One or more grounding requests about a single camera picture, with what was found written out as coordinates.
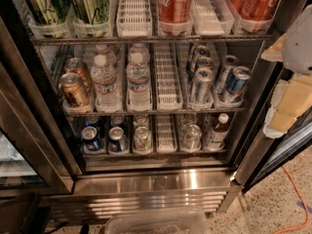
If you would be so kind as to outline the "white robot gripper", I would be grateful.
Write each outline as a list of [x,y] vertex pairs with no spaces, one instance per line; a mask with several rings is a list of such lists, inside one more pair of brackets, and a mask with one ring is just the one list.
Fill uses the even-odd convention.
[[312,106],[312,5],[308,5],[261,58],[267,61],[283,61],[284,67],[294,75],[280,80],[270,101],[265,117],[264,134],[269,138],[283,136],[307,109]]

